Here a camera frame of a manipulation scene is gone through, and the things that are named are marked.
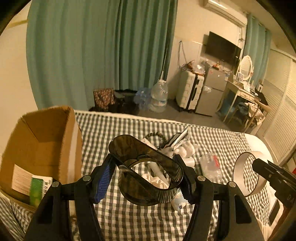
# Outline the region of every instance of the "white strap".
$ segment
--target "white strap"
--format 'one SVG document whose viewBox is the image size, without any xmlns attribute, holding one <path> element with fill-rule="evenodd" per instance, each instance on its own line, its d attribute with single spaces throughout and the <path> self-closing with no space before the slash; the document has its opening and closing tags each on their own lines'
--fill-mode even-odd
<svg viewBox="0 0 296 241">
<path fill-rule="evenodd" d="M 258 175 L 257 183 L 253 191 L 249 192 L 247 190 L 244 184 L 244 165 L 250 155 L 254 156 L 255 159 L 257 158 L 260 158 L 263 160 L 266 159 L 265 156 L 260 151 L 251 151 L 251 152 L 243 152 L 242 154 L 239 155 L 239 157 L 235 161 L 232 180 L 238 185 L 242 194 L 245 197 L 259 193 L 266 184 L 266 180 L 262 176 Z"/>
</svg>

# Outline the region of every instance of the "bed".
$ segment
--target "bed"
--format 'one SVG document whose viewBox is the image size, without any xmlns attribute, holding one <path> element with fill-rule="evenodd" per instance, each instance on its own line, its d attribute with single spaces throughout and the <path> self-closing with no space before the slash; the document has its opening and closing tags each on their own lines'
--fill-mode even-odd
<svg viewBox="0 0 296 241">
<path fill-rule="evenodd" d="M 151 132 L 159 131 L 167 138 L 189 128 L 189 136 L 193 144 L 200 149 L 193 155 L 196 171 L 199 173 L 198 159 L 207 153 L 215 153 L 222 171 L 221 183 L 226 184 L 232 179 L 232 169 L 236 158 L 245 151 L 259 150 L 272 161 L 271 155 L 255 136 L 231 132 L 205 126 L 196 126 L 171 120 L 158 120 L 133 115 L 112 114 L 106 112 L 76 111 L 76 120 L 83 137 L 82 175 L 90 174 L 95 166 L 101 165 L 108 154 L 108 144 L 121 134 L 130 134 L 143 139 Z M 153 137 L 151 143 L 159 145 Z M 245 184 L 252 189 L 256 174 L 252 171 L 252 159 L 248 159 L 244 169 Z M 137 167 L 139 174 L 147 172 L 147 164 Z M 171 204 L 158 204 L 150 207 L 134 205 L 124 199 L 118 188 L 119 170 L 112 177 L 106 197 L 95 205 L 99 224 L 106 240 L 175 240 L 181 241 L 189 224 L 193 205 L 186 205 L 180 212 L 175 212 Z M 274 193 L 268 185 L 253 196 L 247 198 L 256 218 L 263 225 L 268 225 L 270 200 Z M 29 225 L 32 213 L 15 203 L 0 198 L 0 218 L 10 229 L 16 240 L 22 240 Z M 218 202 L 214 201 L 211 226 L 208 240 L 213 239 L 218 218 Z M 74 240 L 80 240 L 77 221 L 72 219 Z"/>
</svg>

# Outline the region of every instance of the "red object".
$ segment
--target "red object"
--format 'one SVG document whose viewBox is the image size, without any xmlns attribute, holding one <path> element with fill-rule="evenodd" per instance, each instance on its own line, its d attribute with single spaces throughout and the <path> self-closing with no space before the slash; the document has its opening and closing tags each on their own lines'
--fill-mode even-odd
<svg viewBox="0 0 296 241">
<path fill-rule="evenodd" d="M 214 161 L 216 163 L 216 166 L 220 168 L 218 157 L 217 156 L 213 156 L 213 158 L 214 158 Z"/>
</svg>

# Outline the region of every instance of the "clear plastic container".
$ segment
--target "clear plastic container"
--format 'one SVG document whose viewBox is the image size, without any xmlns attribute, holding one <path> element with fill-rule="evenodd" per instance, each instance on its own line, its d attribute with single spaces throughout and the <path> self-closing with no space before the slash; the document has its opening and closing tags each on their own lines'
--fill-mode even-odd
<svg viewBox="0 0 296 241">
<path fill-rule="evenodd" d="M 202 174 L 213 183 L 219 183 L 222 178 L 218 157 L 215 154 L 205 154 L 199 159 Z"/>
<path fill-rule="evenodd" d="M 159 80 L 151 89 L 149 109 L 154 112 L 163 112 L 168 101 L 168 85 L 166 81 Z"/>
</svg>

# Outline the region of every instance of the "plastic water bottle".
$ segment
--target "plastic water bottle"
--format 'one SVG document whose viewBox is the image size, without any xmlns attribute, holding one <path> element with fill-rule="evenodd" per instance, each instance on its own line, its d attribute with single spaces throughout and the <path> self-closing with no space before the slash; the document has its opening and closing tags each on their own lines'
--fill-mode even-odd
<svg viewBox="0 0 296 241">
<path fill-rule="evenodd" d="M 168 85 L 166 81 L 159 80 L 151 89 L 149 109 L 154 112 L 163 112 L 168 101 Z"/>
</svg>

